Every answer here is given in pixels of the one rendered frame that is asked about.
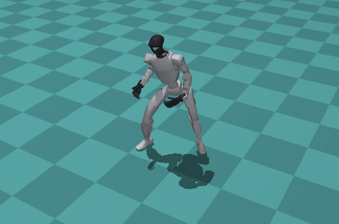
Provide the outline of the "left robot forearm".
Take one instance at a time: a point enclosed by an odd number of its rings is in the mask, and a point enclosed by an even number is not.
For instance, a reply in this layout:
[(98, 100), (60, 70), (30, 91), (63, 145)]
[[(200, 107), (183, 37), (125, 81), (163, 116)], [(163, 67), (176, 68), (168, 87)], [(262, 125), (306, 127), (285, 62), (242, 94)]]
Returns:
[(188, 80), (185, 80), (185, 81), (183, 82), (182, 94), (183, 94), (183, 93), (186, 94), (186, 96), (182, 98), (183, 101), (186, 101), (186, 100), (188, 99), (188, 94), (189, 94), (191, 82), (192, 82), (192, 76), (191, 76), (191, 74), (189, 73), (189, 74), (188, 74)]

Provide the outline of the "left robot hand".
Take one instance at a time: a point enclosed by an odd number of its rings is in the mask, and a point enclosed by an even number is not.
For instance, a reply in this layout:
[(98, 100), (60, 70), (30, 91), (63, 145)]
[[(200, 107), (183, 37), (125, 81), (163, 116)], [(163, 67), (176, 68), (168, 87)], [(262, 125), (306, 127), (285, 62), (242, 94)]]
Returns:
[(183, 102), (182, 98), (185, 97), (185, 96), (186, 96), (186, 94), (183, 93), (183, 94), (179, 95), (179, 97), (176, 97), (176, 98), (168, 97), (168, 99), (172, 99), (172, 100), (171, 101), (165, 101), (164, 100), (164, 104), (165, 104), (166, 107), (171, 108), (173, 106), (176, 106), (180, 102)]

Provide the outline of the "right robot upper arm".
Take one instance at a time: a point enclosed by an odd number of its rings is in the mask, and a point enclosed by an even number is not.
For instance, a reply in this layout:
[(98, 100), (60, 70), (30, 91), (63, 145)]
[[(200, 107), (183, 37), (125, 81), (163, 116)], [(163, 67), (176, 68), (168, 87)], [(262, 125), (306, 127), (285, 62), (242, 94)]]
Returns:
[(152, 55), (152, 54), (150, 54), (150, 53), (146, 53), (145, 58), (144, 58), (144, 62), (147, 63), (147, 64), (149, 64), (149, 65), (150, 65), (149, 68), (152, 69), (152, 70), (154, 71), (154, 69), (153, 69), (153, 67), (152, 67), (152, 65), (151, 65), (151, 63), (150, 63), (150, 57), (151, 57), (151, 55)]

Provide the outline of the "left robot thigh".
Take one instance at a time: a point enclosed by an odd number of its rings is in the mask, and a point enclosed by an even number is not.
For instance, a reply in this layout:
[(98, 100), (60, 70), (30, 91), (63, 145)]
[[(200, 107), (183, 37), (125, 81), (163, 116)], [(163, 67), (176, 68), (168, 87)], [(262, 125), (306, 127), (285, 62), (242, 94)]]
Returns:
[[(181, 86), (181, 90), (183, 88), (183, 85)], [(194, 123), (194, 121), (198, 121), (198, 114), (197, 114), (197, 107), (196, 107), (196, 102), (194, 99), (193, 95), (193, 88), (190, 86), (189, 94), (188, 94), (188, 99), (184, 101), (186, 108), (188, 109), (189, 112), (189, 120), (190, 123)]]

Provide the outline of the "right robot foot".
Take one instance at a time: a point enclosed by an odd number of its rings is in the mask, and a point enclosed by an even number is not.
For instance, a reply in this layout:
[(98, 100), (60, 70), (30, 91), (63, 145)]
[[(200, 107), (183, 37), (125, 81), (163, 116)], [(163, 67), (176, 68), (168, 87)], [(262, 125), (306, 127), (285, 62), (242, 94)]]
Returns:
[(150, 140), (148, 142), (146, 142), (146, 140), (143, 140), (141, 143), (136, 145), (136, 149), (137, 150), (142, 150), (142, 149), (146, 148), (148, 145), (150, 145), (152, 143), (153, 143), (153, 138), (150, 137)]

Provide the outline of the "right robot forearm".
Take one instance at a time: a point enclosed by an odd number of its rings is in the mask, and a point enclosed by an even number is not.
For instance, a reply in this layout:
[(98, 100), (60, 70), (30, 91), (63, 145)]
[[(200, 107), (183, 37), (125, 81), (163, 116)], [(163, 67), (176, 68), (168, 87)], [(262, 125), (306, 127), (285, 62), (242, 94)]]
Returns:
[(149, 79), (151, 78), (151, 76), (154, 74), (154, 72), (148, 67), (147, 72), (145, 73), (145, 75), (142, 77), (142, 81), (141, 84), (144, 86), (147, 82), (149, 82)]

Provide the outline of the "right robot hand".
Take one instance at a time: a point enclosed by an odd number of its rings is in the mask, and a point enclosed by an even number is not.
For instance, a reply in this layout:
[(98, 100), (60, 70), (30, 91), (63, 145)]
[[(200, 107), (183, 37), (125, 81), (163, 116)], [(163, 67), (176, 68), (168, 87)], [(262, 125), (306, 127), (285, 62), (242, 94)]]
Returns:
[(132, 94), (134, 95), (134, 97), (136, 97), (136, 98), (138, 98), (138, 99), (140, 99), (140, 98), (139, 98), (139, 94), (141, 93), (141, 88), (144, 87), (144, 86), (141, 84), (141, 81), (142, 81), (142, 80), (140, 80), (140, 81), (138, 82), (138, 84), (132, 88), (132, 89), (133, 89)]

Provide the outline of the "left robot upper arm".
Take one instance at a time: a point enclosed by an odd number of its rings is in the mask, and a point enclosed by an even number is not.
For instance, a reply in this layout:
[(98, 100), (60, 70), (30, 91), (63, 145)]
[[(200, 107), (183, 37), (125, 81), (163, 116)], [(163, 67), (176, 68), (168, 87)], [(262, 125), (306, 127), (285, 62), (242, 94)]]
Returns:
[(184, 57), (181, 54), (173, 54), (171, 59), (172, 59), (173, 63), (175, 65), (177, 65), (179, 67), (179, 69), (181, 70), (181, 72), (183, 73), (182, 79), (184, 81), (188, 80), (188, 74), (190, 72), (189, 72), (189, 69), (188, 69), (188, 67), (185, 63)]

